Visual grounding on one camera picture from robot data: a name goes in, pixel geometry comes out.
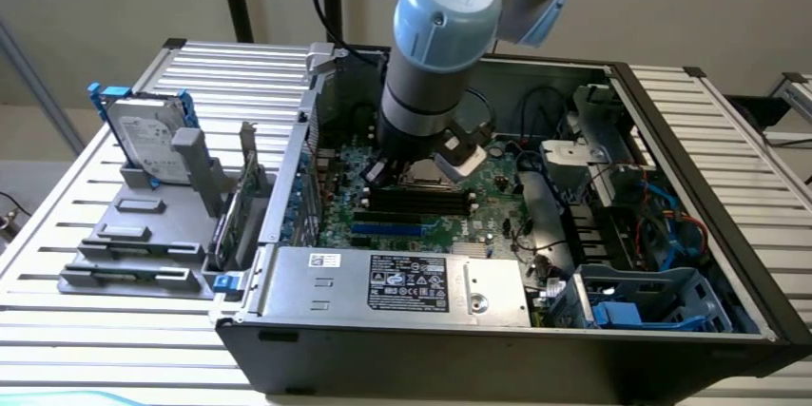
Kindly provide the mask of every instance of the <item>robotic arm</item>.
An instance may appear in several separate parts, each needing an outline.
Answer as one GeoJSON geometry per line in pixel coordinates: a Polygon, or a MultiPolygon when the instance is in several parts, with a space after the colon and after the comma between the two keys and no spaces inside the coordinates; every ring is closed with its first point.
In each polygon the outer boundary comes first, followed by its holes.
{"type": "Polygon", "coordinates": [[[465,132],[453,120],[471,70],[504,40],[537,47],[565,0],[399,0],[377,140],[380,161],[367,181],[395,164],[435,161],[449,176],[467,177],[485,158],[492,126],[465,132]]]}

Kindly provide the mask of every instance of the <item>gray plastic bracket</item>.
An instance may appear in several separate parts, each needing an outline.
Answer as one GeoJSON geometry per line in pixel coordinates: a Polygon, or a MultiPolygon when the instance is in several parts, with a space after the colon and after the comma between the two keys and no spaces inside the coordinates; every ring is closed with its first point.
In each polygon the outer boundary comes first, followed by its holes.
{"type": "Polygon", "coordinates": [[[124,178],[124,182],[133,189],[149,189],[152,187],[149,184],[149,175],[147,175],[145,171],[141,169],[123,166],[119,172],[124,178]]]}
{"type": "Polygon", "coordinates": [[[108,223],[101,224],[101,229],[96,232],[96,236],[100,238],[109,238],[111,240],[129,240],[133,242],[145,242],[149,240],[149,228],[145,225],[109,225],[108,223]]]}
{"type": "Polygon", "coordinates": [[[161,274],[155,276],[155,281],[165,289],[172,290],[199,290],[200,283],[189,268],[176,268],[161,266],[161,274]]]}
{"type": "Polygon", "coordinates": [[[223,213],[223,197],[205,152],[203,130],[180,127],[172,137],[172,149],[183,156],[183,162],[189,170],[189,183],[203,199],[205,212],[212,218],[216,218],[223,213]]]}
{"type": "Polygon", "coordinates": [[[167,204],[161,199],[119,197],[113,205],[119,213],[161,214],[167,209],[167,204]]]}

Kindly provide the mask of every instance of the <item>motherboard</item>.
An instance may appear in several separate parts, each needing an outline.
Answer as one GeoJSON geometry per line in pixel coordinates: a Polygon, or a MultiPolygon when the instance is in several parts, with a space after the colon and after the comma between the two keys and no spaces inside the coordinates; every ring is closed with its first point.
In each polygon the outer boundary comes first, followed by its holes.
{"type": "Polygon", "coordinates": [[[359,142],[319,151],[327,201],[320,247],[529,261],[529,253],[511,250],[511,233],[528,216],[515,157],[504,143],[491,144],[483,166],[457,183],[428,159],[412,164],[395,184],[371,189],[361,170],[373,154],[359,142]]]}

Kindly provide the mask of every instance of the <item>side panel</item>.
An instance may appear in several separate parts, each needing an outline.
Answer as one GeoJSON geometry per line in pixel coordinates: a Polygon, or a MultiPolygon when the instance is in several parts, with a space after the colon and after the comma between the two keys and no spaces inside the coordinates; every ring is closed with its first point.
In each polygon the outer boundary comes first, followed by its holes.
{"type": "Polygon", "coordinates": [[[232,325],[217,333],[265,394],[672,404],[769,356],[767,344],[232,325]]]}
{"type": "Polygon", "coordinates": [[[615,64],[615,71],[617,80],[631,95],[632,106],[629,108],[640,116],[643,123],[640,128],[648,132],[648,138],[644,139],[663,153],[661,159],[668,162],[676,180],[695,205],[697,215],[705,221],[708,230],[720,245],[720,253],[729,261],[771,329],[779,339],[792,344],[787,350],[777,352],[772,359],[748,370],[752,376],[767,376],[792,361],[809,355],[812,334],[787,300],[773,276],[756,256],[739,225],[724,209],[719,196],[704,180],[632,69],[625,64],[615,64]]]}

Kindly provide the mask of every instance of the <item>metal table surface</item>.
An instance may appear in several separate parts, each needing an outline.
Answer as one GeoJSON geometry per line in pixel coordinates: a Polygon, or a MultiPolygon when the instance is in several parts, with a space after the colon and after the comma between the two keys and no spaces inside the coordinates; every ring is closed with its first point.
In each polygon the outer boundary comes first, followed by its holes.
{"type": "MultiPolygon", "coordinates": [[[[256,122],[260,160],[273,171],[307,90],[305,55],[307,48],[189,42],[161,52],[136,89],[191,91],[207,142],[227,167],[241,161],[233,132],[241,120],[256,122]]],[[[780,164],[751,144],[707,80],[680,68],[635,71],[812,324],[812,213],[787,184],[792,178],[775,171],[780,164]]],[[[208,301],[60,295],[60,270],[120,187],[120,162],[103,128],[0,256],[0,394],[91,389],[167,405],[427,404],[264,397],[212,331],[208,301]]],[[[727,379],[681,404],[812,404],[812,360],[764,379],[727,379]]]]}
{"type": "Polygon", "coordinates": [[[812,123],[812,75],[784,73],[772,96],[784,99],[807,123],[812,123]]]}

